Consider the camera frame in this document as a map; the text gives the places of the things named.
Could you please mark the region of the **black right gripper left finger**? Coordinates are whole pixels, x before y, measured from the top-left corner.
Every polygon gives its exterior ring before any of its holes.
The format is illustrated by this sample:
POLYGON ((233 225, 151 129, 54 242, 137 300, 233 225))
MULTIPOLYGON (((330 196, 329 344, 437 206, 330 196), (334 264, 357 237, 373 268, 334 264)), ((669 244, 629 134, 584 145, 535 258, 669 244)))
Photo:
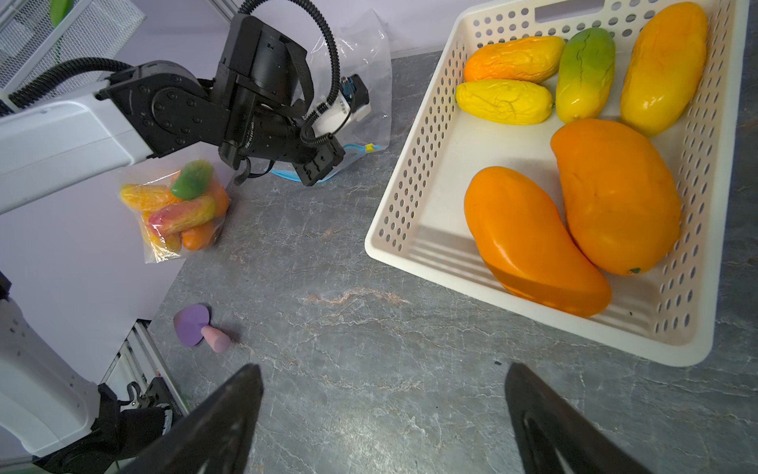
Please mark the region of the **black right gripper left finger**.
POLYGON ((244 365, 124 473, 243 473, 264 396, 258 365, 244 365))

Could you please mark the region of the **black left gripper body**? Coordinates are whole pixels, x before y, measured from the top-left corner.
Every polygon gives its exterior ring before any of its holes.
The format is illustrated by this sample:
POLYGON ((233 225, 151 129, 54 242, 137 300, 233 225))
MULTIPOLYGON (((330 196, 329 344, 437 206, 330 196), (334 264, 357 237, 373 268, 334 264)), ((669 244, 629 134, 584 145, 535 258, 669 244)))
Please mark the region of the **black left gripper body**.
POLYGON ((315 136, 307 116, 315 96, 306 50, 260 19, 239 13, 231 22, 211 102, 229 112, 219 156, 239 173, 234 184, 262 177, 252 160, 290 163, 302 184, 315 185, 343 162, 331 132, 315 136))

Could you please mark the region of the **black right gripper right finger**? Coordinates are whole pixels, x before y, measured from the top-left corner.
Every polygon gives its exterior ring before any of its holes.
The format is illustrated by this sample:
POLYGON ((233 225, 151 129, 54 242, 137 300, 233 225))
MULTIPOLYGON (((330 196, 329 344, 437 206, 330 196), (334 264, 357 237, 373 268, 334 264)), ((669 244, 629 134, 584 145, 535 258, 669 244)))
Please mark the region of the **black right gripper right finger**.
POLYGON ((505 400, 526 473, 647 473, 523 363, 505 377, 505 400))

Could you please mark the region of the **spare clear zip-top bag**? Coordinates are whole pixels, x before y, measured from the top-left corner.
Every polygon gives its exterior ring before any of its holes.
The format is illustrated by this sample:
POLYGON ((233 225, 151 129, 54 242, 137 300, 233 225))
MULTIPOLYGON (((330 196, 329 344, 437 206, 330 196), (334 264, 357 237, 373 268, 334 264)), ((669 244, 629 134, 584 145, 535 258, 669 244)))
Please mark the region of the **spare clear zip-top bag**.
POLYGON ((329 180, 358 160, 389 147, 392 126, 390 41, 374 10, 353 15, 353 22, 333 30, 341 67, 341 92, 318 118, 313 134, 333 132, 345 152, 329 180))

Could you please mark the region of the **red yellow mango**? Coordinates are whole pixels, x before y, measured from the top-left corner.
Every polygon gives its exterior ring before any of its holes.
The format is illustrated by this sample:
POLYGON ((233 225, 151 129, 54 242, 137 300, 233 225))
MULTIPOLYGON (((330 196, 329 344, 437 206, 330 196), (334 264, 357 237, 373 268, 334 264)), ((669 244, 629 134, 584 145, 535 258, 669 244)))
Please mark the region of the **red yellow mango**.
POLYGON ((202 196, 191 201, 173 203, 152 213, 147 226, 153 234, 166 237, 211 221, 215 211, 214 199, 202 196))

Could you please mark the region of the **clear zip-top bag blue zipper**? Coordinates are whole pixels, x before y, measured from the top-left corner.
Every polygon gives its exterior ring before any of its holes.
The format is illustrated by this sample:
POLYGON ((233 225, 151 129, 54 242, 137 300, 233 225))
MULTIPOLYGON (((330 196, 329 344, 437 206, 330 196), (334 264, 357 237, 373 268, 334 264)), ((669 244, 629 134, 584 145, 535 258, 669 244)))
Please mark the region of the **clear zip-top bag blue zipper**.
POLYGON ((215 167, 204 159, 148 181, 126 183, 118 197, 136 218, 147 264, 212 246, 231 205, 215 167))

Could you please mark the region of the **large orange mango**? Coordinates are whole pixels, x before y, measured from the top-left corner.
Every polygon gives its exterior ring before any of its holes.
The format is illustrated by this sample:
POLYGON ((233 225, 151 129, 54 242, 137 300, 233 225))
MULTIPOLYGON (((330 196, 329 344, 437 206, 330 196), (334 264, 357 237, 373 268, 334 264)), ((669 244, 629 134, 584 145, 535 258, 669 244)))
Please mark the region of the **large orange mango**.
POLYGON ((183 245, 189 251, 203 250, 214 242, 217 229, 221 225, 221 219, 225 217, 229 209, 230 199, 225 187, 219 181, 213 180, 206 194, 215 201, 215 215, 211 221, 182 233, 183 245))

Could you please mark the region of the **orange mango top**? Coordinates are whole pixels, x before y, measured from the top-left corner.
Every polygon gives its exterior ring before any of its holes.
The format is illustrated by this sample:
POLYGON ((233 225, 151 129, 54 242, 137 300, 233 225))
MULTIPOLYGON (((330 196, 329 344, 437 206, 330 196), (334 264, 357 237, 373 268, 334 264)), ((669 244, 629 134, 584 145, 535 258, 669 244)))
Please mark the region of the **orange mango top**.
POLYGON ((481 170, 465 193, 464 213, 482 260, 510 293, 580 317, 610 304, 607 278, 528 177, 499 166, 481 170))

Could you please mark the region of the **small yellow mango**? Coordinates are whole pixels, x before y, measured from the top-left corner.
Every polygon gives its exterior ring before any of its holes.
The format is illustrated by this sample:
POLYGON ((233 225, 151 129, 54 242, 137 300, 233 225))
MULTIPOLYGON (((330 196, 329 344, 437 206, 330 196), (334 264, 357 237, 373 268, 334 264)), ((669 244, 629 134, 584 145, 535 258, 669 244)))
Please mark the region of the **small yellow mango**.
POLYGON ((509 126, 541 124, 554 109, 553 95, 546 87, 519 80, 465 82, 456 88, 455 98, 467 114, 509 126))

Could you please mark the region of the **orange wrinkled small mango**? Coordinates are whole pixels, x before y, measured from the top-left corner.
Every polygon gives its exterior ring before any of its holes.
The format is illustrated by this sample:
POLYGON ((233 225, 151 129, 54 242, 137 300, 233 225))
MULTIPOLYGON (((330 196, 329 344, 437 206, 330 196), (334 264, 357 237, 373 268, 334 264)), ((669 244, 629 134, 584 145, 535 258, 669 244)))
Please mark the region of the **orange wrinkled small mango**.
POLYGON ((558 72, 566 41, 556 37, 533 37, 486 45, 464 67, 464 80, 520 80, 542 83, 558 72))

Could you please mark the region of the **yellow green mango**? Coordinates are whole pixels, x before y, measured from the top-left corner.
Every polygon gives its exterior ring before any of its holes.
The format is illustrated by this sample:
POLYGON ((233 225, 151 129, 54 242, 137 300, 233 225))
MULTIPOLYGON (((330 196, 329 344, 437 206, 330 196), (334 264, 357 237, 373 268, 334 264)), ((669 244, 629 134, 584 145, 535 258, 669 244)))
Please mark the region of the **yellow green mango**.
POLYGON ((563 51, 556 110, 565 124, 597 118, 605 108, 615 74, 616 47, 611 34, 590 28, 574 35, 563 51))

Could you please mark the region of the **yellow orange long mango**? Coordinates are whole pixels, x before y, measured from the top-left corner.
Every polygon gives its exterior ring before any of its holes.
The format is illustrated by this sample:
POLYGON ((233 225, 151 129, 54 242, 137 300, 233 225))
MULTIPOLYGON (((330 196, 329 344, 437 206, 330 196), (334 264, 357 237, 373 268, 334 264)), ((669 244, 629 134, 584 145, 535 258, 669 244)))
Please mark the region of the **yellow orange long mango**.
POLYGON ((707 58, 708 18, 696 3, 659 11, 642 29, 621 95, 624 124, 648 137, 677 122, 697 92, 707 58))

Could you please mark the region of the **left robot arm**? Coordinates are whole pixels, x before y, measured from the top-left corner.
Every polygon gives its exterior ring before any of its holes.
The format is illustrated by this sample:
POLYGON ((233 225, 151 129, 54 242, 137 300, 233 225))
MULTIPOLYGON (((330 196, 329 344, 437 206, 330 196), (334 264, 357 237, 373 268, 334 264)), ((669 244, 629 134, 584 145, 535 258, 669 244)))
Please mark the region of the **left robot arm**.
MULTIPOLYGON (((291 163, 313 186, 343 161, 335 132, 316 122, 343 92, 336 39, 319 27, 331 84, 321 104, 306 52, 258 19, 256 3, 234 16, 217 73, 198 79, 165 60, 132 66, 83 57, 51 67, 1 104, 1 208, 13 211, 114 169, 198 143, 217 147, 236 182, 251 160, 291 163)), ((103 473, 134 458, 171 427, 164 403, 126 410, 104 384, 81 377, 36 333, 1 283, 1 425, 51 473, 103 473)))

